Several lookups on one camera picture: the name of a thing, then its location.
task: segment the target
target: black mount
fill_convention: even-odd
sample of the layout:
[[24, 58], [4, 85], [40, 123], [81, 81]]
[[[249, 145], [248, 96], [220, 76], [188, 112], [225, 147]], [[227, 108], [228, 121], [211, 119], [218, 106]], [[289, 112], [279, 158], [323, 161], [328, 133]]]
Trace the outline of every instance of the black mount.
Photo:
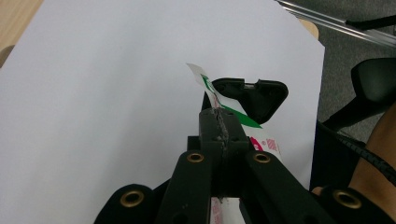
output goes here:
[[168, 181], [156, 189], [129, 185], [117, 190], [94, 223], [206, 224], [211, 197], [239, 198], [249, 224], [349, 224], [370, 218], [393, 223], [352, 189], [326, 188], [313, 196], [276, 156], [254, 149], [230, 111], [204, 109], [199, 124], [199, 136], [189, 136]]

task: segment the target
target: black chair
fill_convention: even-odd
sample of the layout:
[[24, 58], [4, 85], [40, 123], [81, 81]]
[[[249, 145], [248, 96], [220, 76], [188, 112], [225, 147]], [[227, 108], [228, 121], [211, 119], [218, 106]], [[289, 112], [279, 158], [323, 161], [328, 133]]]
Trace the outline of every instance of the black chair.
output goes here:
[[[396, 102], [396, 58], [370, 59], [351, 70], [356, 97], [323, 123], [317, 123], [310, 188], [338, 185], [347, 187], [361, 157], [351, 146], [365, 143], [337, 133], [373, 115], [385, 112]], [[343, 137], [349, 147], [339, 141]]]

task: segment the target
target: black cable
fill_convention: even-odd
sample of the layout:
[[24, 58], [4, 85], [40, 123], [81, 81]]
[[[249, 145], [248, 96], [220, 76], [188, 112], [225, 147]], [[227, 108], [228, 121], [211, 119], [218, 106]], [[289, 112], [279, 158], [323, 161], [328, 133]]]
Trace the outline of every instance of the black cable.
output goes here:
[[350, 139], [336, 134], [336, 138], [338, 141], [343, 143], [349, 149], [360, 155], [363, 159], [372, 164], [381, 174], [396, 187], [396, 170], [389, 165], [386, 161], [384, 161], [379, 156], [375, 155], [372, 151], [367, 148], [360, 147], [355, 143], [351, 142]]

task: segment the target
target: white paper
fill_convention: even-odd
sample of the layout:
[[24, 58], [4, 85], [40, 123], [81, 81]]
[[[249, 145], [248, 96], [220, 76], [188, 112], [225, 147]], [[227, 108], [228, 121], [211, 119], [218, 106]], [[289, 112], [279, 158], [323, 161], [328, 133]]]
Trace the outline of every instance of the white paper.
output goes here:
[[307, 187], [324, 48], [273, 1], [45, 1], [0, 72], [0, 223], [93, 223], [198, 134], [189, 76], [284, 82], [264, 125]]

